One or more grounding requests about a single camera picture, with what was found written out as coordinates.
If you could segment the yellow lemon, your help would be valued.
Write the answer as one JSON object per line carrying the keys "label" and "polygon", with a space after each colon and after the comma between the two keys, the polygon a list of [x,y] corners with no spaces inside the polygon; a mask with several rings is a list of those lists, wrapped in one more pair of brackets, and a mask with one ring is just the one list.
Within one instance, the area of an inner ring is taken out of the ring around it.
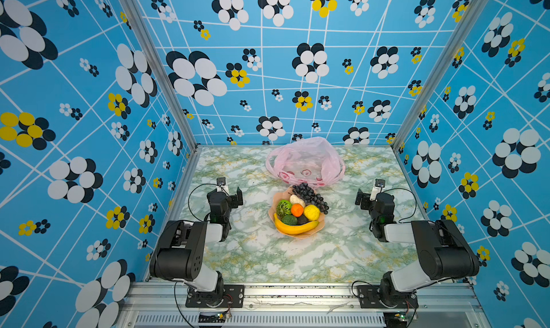
{"label": "yellow lemon", "polygon": [[318,207],[315,205],[308,205],[304,208],[303,215],[309,220],[309,221],[318,221],[319,217],[321,216],[321,211]]}

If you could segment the black grape bunch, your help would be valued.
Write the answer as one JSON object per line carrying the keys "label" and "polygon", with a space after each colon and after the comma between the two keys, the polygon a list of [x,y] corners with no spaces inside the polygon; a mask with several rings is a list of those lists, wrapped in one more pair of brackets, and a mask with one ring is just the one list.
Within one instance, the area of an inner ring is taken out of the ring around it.
{"label": "black grape bunch", "polygon": [[292,186],[292,193],[302,199],[305,204],[318,207],[321,213],[328,214],[329,205],[324,197],[316,193],[307,183]]}

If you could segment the orange tangerine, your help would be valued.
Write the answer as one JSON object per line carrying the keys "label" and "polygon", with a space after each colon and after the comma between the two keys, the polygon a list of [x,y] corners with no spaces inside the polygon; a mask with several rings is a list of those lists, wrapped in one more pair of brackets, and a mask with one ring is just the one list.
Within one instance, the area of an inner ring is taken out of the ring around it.
{"label": "orange tangerine", "polygon": [[299,203],[295,203],[291,207],[291,214],[294,217],[299,218],[300,216],[302,216],[304,214],[304,210],[305,210],[304,206],[302,206]]}

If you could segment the yellow banana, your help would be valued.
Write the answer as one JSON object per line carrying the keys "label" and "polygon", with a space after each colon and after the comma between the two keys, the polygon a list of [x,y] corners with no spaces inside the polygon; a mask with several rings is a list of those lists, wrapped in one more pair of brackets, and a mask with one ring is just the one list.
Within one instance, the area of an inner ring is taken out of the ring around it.
{"label": "yellow banana", "polygon": [[274,216],[274,224],[277,228],[277,230],[281,233],[284,233],[286,235],[300,235],[304,234],[306,232],[309,232],[311,230],[316,229],[316,227],[319,226],[318,221],[311,221],[309,223],[306,223],[301,226],[291,226],[288,224],[283,223],[277,215]]}

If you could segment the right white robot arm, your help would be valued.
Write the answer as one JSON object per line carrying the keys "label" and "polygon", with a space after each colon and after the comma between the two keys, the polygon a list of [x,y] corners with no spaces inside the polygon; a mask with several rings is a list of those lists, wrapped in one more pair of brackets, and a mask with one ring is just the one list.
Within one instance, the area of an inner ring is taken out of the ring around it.
{"label": "right white robot arm", "polygon": [[386,272],[375,289],[381,305],[389,308],[412,305],[418,289],[439,281],[475,276],[478,257],[451,220],[395,221],[395,197],[387,191],[357,192],[355,204],[370,215],[369,229],[382,243],[415,246],[417,260],[401,269]]}

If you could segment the beige pear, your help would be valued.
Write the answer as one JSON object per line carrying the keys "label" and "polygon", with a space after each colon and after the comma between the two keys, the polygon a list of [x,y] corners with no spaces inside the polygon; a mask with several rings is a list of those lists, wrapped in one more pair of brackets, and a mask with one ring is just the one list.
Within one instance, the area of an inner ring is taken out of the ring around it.
{"label": "beige pear", "polygon": [[306,206],[305,201],[295,194],[290,196],[289,201],[291,202],[292,205],[299,204],[303,208]]}

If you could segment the light green lime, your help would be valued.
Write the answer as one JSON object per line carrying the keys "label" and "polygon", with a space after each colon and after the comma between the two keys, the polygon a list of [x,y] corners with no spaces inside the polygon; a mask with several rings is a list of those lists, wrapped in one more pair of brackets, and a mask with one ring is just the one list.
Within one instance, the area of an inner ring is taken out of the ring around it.
{"label": "light green lime", "polygon": [[282,223],[288,226],[297,226],[297,217],[293,216],[292,214],[285,215],[282,218]]}

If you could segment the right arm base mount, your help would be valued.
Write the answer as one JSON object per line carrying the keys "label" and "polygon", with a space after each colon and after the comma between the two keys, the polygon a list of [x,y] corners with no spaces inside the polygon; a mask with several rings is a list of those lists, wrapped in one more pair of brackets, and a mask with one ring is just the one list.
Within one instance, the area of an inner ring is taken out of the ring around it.
{"label": "right arm base mount", "polygon": [[418,309],[418,296],[392,287],[359,285],[355,293],[362,309]]}

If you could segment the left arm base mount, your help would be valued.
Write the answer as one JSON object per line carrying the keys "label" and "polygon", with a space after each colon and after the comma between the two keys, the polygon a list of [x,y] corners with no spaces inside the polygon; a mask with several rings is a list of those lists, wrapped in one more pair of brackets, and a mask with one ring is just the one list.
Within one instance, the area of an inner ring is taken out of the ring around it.
{"label": "left arm base mount", "polygon": [[244,295],[245,286],[241,284],[218,286],[214,292],[199,292],[190,287],[185,307],[199,309],[239,309],[243,307]]}

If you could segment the green kiwi fruit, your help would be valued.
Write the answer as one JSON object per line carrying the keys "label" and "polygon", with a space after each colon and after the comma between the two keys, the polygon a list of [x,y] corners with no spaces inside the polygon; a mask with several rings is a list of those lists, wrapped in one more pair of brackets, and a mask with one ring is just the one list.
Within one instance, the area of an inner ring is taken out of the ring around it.
{"label": "green kiwi fruit", "polygon": [[292,214],[292,203],[288,200],[280,200],[276,206],[276,216],[282,220],[285,216]]}

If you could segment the pink plastic bag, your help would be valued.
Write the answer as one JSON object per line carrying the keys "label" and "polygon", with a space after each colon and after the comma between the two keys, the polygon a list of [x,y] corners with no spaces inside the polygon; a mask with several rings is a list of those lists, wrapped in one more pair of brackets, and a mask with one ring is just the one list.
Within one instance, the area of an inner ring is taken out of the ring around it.
{"label": "pink plastic bag", "polygon": [[313,189],[342,180],[346,166],[335,147],[325,138],[298,140],[272,150],[266,170],[289,185],[307,183]]}

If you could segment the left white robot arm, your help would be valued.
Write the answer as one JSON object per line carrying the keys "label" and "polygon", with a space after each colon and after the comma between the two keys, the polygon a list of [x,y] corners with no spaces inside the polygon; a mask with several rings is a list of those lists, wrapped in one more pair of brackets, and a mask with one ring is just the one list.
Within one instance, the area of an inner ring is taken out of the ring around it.
{"label": "left white robot arm", "polygon": [[183,282],[199,295],[223,296],[220,272],[203,264],[205,246],[223,242],[231,230],[230,214],[243,205],[243,193],[229,195],[222,187],[207,194],[210,213],[206,221],[169,221],[150,261],[150,276]]}

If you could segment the pink wavy plate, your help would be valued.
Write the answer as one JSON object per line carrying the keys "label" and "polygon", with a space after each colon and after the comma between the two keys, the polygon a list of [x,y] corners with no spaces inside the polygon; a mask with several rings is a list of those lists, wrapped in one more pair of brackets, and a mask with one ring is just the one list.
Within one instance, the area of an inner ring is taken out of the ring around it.
{"label": "pink wavy plate", "polygon": [[312,237],[326,224],[326,214],[313,204],[302,203],[292,187],[274,195],[268,214],[279,233],[296,239]]}

